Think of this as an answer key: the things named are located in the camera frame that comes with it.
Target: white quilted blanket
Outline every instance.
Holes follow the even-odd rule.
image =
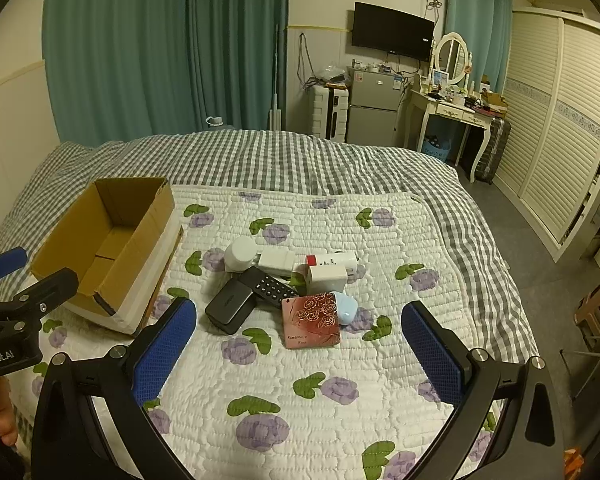
[[[197,480],[401,479],[452,413],[402,335],[402,307],[420,299],[469,348],[477,345],[461,275],[428,207],[408,193],[173,186],[173,194],[185,235],[154,317],[173,295],[188,295],[198,325],[147,408],[179,459]],[[257,244],[292,248],[299,264],[308,253],[356,252],[345,292],[360,309],[338,346],[286,350],[280,311],[263,305],[235,336],[206,320],[206,304],[226,279],[222,249],[249,234]],[[301,281],[295,274],[292,285]],[[129,339],[62,308],[41,332],[44,363],[60,350],[74,360],[101,356],[119,342]],[[31,421],[44,363],[11,376],[14,403]],[[104,404],[96,406],[114,452],[134,472]],[[481,432],[462,473],[475,468],[489,436]]]

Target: teal curtain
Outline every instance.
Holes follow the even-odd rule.
[[[446,0],[445,32],[462,36],[474,54],[470,80],[485,74],[491,89],[502,92],[509,57],[513,0]]]
[[[45,0],[42,48],[61,140],[194,130],[185,0]]]
[[[278,43],[278,107],[284,110],[286,0],[187,0],[190,78],[198,126],[221,116],[267,129]]]

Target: wall-mounted tv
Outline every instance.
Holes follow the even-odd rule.
[[[351,44],[429,61],[433,27],[413,14],[356,2]]]

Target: gray floor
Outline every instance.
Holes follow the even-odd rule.
[[[595,361],[580,356],[567,360],[570,378],[560,349],[586,350],[573,314],[580,300],[600,283],[600,270],[593,260],[556,264],[531,227],[496,186],[476,181],[470,184],[462,170],[462,186],[474,198],[493,232],[497,247],[510,265],[522,305],[534,332],[540,355],[547,361],[558,397],[566,447],[587,447],[599,424],[600,371],[581,396],[571,402],[583,374]]]

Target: rose drawing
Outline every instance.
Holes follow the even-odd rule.
[[[165,313],[171,304],[171,298],[164,294],[158,294],[158,297],[154,301],[154,309],[151,311],[152,317],[160,319],[160,316]]]
[[[413,451],[401,451],[393,455],[389,463],[384,466],[383,480],[402,480],[407,476],[416,463],[416,454]]]
[[[480,460],[482,460],[484,453],[487,451],[487,447],[489,447],[492,434],[493,433],[490,433],[489,431],[480,430],[478,438],[475,439],[474,446],[469,452],[469,459],[471,462],[480,462]]]
[[[224,272],[224,251],[219,247],[209,249],[202,256],[202,266],[212,272]]]
[[[328,209],[335,203],[336,199],[334,198],[317,198],[311,202],[311,204],[314,206],[314,209]]]
[[[245,202],[257,202],[258,200],[260,200],[260,197],[262,196],[262,194],[241,191],[238,193],[238,196],[241,199],[243,199]]]
[[[211,213],[197,213],[189,220],[189,227],[199,228],[211,224],[214,221],[214,216]]]
[[[332,377],[324,381],[320,386],[320,392],[325,397],[329,397],[344,406],[351,404],[360,396],[358,385],[342,377]]]
[[[289,436],[289,425],[277,415],[257,413],[246,416],[235,428],[238,443],[247,449],[264,453]]]
[[[436,389],[431,384],[431,381],[424,381],[418,384],[418,395],[430,402],[441,402]]]
[[[33,379],[33,382],[31,383],[31,391],[36,397],[40,396],[40,392],[42,391],[42,383],[44,382],[45,378],[42,376],[38,376]]]
[[[271,245],[278,245],[289,236],[289,226],[284,224],[270,224],[262,230],[262,236]]]
[[[361,280],[365,277],[366,269],[365,266],[358,265],[356,270],[353,271],[353,274],[347,276],[347,283],[351,285],[351,283],[355,283],[357,280]]]
[[[66,339],[66,328],[64,326],[59,326],[49,336],[49,344],[53,348],[60,348],[64,344],[64,340]]]
[[[434,288],[440,279],[440,275],[436,270],[433,269],[420,269],[416,270],[411,277],[409,278],[409,282],[411,283],[411,288],[416,292],[421,292],[423,290],[429,290],[430,288]]]
[[[395,224],[394,214],[388,209],[376,209],[371,215],[371,219],[378,227],[391,227]]]
[[[222,357],[234,365],[250,365],[258,355],[256,345],[243,337],[232,337],[223,341],[220,348]]]
[[[171,419],[169,415],[167,415],[160,408],[154,408],[152,410],[148,410],[149,418],[151,422],[154,424],[155,429],[158,430],[158,433],[167,434],[171,428]]]
[[[342,329],[345,332],[354,334],[356,332],[366,332],[367,330],[371,330],[373,325],[374,319],[371,316],[371,311],[359,306],[356,312],[356,317],[354,317],[353,321],[347,326],[344,326]]]

